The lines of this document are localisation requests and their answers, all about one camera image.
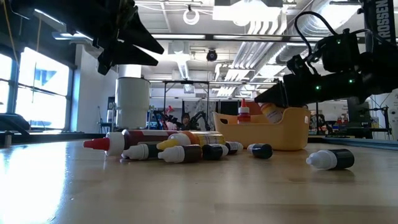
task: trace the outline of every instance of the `red bottle cap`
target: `red bottle cap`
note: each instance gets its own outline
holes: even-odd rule
[[[241,107],[248,107],[248,106],[246,106],[246,100],[244,98],[242,99]]]
[[[92,149],[101,149],[108,151],[110,145],[109,138],[93,139],[83,142],[83,147],[89,147]]]

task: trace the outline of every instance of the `paint bottle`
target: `paint bottle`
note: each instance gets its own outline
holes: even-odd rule
[[[233,155],[243,150],[243,145],[240,142],[225,142],[225,146],[228,148],[228,155]]]
[[[139,144],[137,146],[131,146],[122,152],[123,159],[136,159],[136,160],[147,160],[157,159],[157,154],[161,152],[156,148],[156,144]]]
[[[238,124],[249,124],[251,121],[250,109],[246,106],[246,100],[242,99],[242,105],[238,109]]]
[[[305,160],[317,169],[345,169],[354,165],[354,155],[347,149],[320,150],[311,153]]]
[[[189,163],[197,162],[201,159],[202,151],[199,145],[174,146],[168,147],[158,153],[157,157],[165,162]]]
[[[251,144],[248,152],[260,159],[269,159],[272,156],[272,147],[268,144]]]
[[[222,144],[205,144],[201,150],[204,160],[219,160],[228,154],[228,148]]]
[[[225,144],[224,136],[216,131],[182,131],[172,134],[169,139],[158,143],[157,148],[164,150],[173,146],[187,146],[198,144],[201,147],[205,144]]]
[[[282,120],[282,112],[273,103],[259,103],[261,113],[263,113],[270,124],[276,124]]]
[[[138,144],[157,144],[167,140],[177,131],[163,130],[124,130],[121,133],[111,132],[105,138],[85,141],[83,147],[104,150],[107,156],[120,156],[123,150]]]

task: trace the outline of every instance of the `white bottle cap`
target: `white bottle cap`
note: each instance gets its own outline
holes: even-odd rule
[[[189,137],[183,133],[172,134],[169,136],[169,139],[176,139],[180,143],[180,146],[187,146],[191,144]]]
[[[240,107],[238,108],[238,113],[250,113],[250,108],[248,107]]]
[[[184,161],[185,151],[182,146],[174,146],[158,153],[157,157],[165,162],[179,163]]]
[[[251,144],[251,145],[249,145],[246,149],[248,150],[248,152],[250,152],[251,153],[251,149],[253,148],[253,146],[254,146],[255,144]]]
[[[223,149],[223,154],[221,156],[223,157],[223,156],[228,155],[228,152],[229,152],[228,147],[226,147],[226,145],[223,145],[223,144],[220,144],[220,146]]]
[[[148,146],[146,144],[140,144],[137,146],[131,146],[129,149],[126,149],[122,153],[122,157],[124,159],[138,159],[144,160],[148,159]]]
[[[337,165],[337,158],[334,153],[328,150],[320,150],[311,153],[305,162],[317,169],[333,169]]]
[[[120,156],[124,150],[124,136],[122,133],[111,132],[107,133],[109,138],[109,149],[105,151],[107,156]]]

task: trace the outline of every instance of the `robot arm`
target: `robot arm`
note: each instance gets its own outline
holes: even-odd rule
[[[296,55],[289,60],[287,67],[292,74],[285,75],[283,82],[259,95],[255,102],[288,107],[357,97],[362,103],[372,94],[389,93],[398,88],[398,75],[394,74],[398,70],[398,49],[392,0],[365,1],[358,12],[364,13],[366,30],[350,33],[345,29],[342,34],[325,37],[316,44],[314,53],[308,44],[312,54],[305,58]],[[303,14],[321,17],[314,12]],[[367,35],[367,52],[362,54],[356,36],[360,32]],[[325,70],[333,73],[320,76],[311,66],[319,60]]]
[[[80,32],[104,50],[98,72],[105,75],[114,65],[157,65],[136,46],[162,54],[164,49],[142,25],[133,0],[10,0],[14,13],[31,18],[40,11],[67,25],[71,35]]]
[[[206,131],[210,131],[211,128],[210,128],[209,124],[207,123],[206,113],[203,112],[203,111],[199,111],[197,114],[195,114],[195,115],[191,118],[191,120],[190,120],[190,127],[191,127],[191,129],[197,129],[198,120],[199,120],[200,118],[203,118],[203,120],[204,120],[204,122],[205,122]]]

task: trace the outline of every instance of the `yellow plastic basket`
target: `yellow plastic basket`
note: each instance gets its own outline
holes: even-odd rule
[[[277,124],[269,124],[263,114],[252,115],[250,124],[238,124],[237,116],[213,112],[216,131],[224,135],[225,141],[237,141],[244,147],[266,143],[281,151],[296,151],[307,145],[310,115],[304,108],[287,108]]]

